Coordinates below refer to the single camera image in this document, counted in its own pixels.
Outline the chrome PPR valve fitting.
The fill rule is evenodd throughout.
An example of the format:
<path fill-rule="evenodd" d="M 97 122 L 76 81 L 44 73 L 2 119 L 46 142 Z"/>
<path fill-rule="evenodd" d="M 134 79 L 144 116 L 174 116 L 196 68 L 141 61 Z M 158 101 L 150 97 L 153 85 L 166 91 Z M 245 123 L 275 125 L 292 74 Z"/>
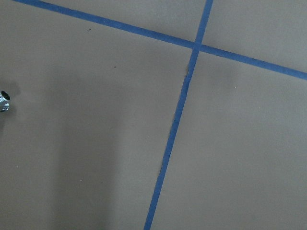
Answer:
<path fill-rule="evenodd" d="M 10 96 L 5 91 L 0 91 L 0 112 L 9 110 Z"/>

